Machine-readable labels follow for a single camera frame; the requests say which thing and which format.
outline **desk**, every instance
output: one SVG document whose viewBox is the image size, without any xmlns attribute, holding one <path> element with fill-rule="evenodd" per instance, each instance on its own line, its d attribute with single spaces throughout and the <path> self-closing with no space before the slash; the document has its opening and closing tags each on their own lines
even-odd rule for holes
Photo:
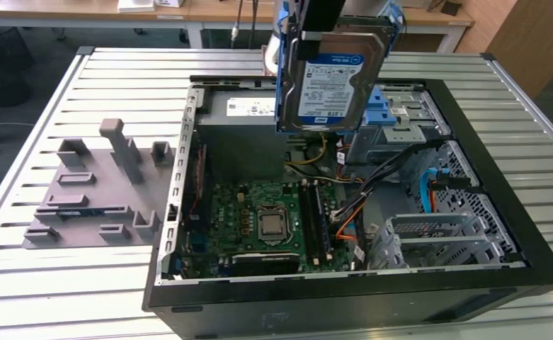
<svg viewBox="0 0 553 340">
<path fill-rule="evenodd" d="M 76 56 L 0 185 L 0 339 L 177 339 L 141 310 L 152 246 L 28 250 L 24 233 L 61 163 L 64 138 L 106 145 L 100 123 L 121 118 L 140 147 L 156 140 L 177 145 L 190 75 L 262 75 L 262 64 L 257 50 L 97 48 Z M 445 80 L 553 249 L 553 126 L 499 64 L 479 55 L 393 53 L 381 76 Z M 553 292 L 461 324 L 305 339 L 383 337 L 553 339 Z"/>
<path fill-rule="evenodd" d="M 204 29 L 232 29 L 238 0 L 186 0 L 184 7 L 156 7 L 154 12 L 117 13 L 117 0 L 0 0 L 0 26 L 88 28 L 184 28 L 190 47 L 202 48 Z M 405 8 L 408 33 L 445 35 L 439 52 L 453 52 L 475 20 L 461 9 L 457 16 Z M 245 0 L 241 29 L 252 27 L 252 1 Z M 272 0 L 261 0 L 257 29 L 272 30 Z"/>
</svg>

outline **aluminum extrusion table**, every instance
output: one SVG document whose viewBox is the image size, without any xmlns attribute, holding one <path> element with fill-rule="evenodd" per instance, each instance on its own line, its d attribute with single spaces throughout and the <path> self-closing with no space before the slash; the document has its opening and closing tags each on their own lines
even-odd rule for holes
<svg viewBox="0 0 553 340">
<path fill-rule="evenodd" d="M 0 339 L 177 339 L 141 310 L 150 246 L 32 251 L 21 243 L 57 171 L 62 138 L 110 147 L 100 123 L 121 118 L 140 147 L 154 140 L 174 145 L 192 74 L 260 75 L 261 53 L 97 48 L 76 56 L 0 185 Z M 477 55 L 393 53 L 381 76 L 445 80 L 553 248 L 553 125 L 497 62 Z M 553 292 L 461 324 L 287 338 L 379 336 L 553 339 Z"/>
</svg>

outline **yellow wire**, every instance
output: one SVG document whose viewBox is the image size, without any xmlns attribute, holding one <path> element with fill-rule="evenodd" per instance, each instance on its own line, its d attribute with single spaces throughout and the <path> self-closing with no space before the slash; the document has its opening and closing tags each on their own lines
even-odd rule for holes
<svg viewBox="0 0 553 340">
<path fill-rule="evenodd" d="M 308 161 L 287 161 L 285 164 L 288 165 L 308 165 L 315 163 L 316 161 L 319 161 L 323 156 L 325 156 L 325 152 L 327 152 L 327 139 L 325 136 L 321 134 L 321 138 L 323 138 L 323 150 L 321 153 L 319 154 L 317 157 L 315 157 L 313 159 L 309 159 Z"/>
</svg>

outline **white cable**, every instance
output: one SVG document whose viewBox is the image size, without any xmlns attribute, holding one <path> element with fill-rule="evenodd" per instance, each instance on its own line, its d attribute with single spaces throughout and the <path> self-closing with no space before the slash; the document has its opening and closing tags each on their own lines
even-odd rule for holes
<svg viewBox="0 0 553 340">
<path fill-rule="evenodd" d="M 34 124 L 30 123 L 17 123 L 17 122 L 10 122 L 10 123 L 0 123 L 0 125 L 25 125 L 25 126 L 34 126 Z"/>
<path fill-rule="evenodd" d="M 351 182 L 348 182 L 348 181 L 340 181 L 340 180 L 337 180 L 337 179 L 335 179 L 335 178 L 329 178 L 329 177 L 324 177 L 324 176 L 307 176 L 305 174 L 303 174 L 301 172 L 299 172 L 292 166 L 289 166 L 289 165 L 287 165 L 288 167 L 289 167 L 289 169 L 292 169 L 295 172 L 296 172 L 296 174 L 299 174 L 301 177 L 309 177 L 309 178 L 312 178 L 312 179 L 324 179 L 325 181 L 331 181 L 331 182 L 335 182 L 335 183 L 343 183 L 343 184 L 351 184 Z"/>
</svg>

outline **sticker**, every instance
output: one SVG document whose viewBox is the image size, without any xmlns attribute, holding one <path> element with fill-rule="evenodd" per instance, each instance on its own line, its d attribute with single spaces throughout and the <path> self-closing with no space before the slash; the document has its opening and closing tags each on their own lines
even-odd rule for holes
<svg viewBox="0 0 553 340">
<path fill-rule="evenodd" d="M 360 248 L 360 246 L 356 246 L 355 248 L 355 255 L 359 257 L 359 260 L 364 262 L 364 250 Z"/>
<path fill-rule="evenodd" d="M 184 20 L 184 16 L 157 16 L 157 19 L 164 19 L 164 20 Z"/>
<path fill-rule="evenodd" d="M 348 53 L 321 53 L 307 62 L 300 99 L 304 123 L 333 124 L 344 120 L 355 95 L 351 79 L 363 64 L 364 56 Z"/>
<path fill-rule="evenodd" d="M 344 153 L 344 152 L 339 152 L 339 153 L 337 153 L 337 162 L 339 162 L 341 165 L 345 165 L 345 153 Z"/>
<path fill-rule="evenodd" d="M 58 215 L 61 215 L 61 216 L 80 216 L 81 212 L 78 212 L 78 211 L 60 211 Z"/>
<path fill-rule="evenodd" d="M 391 112 L 393 115 L 409 115 L 405 108 L 392 108 Z"/>
<path fill-rule="evenodd" d="M 230 98 L 226 108 L 229 117 L 275 117 L 273 98 Z"/>
</svg>

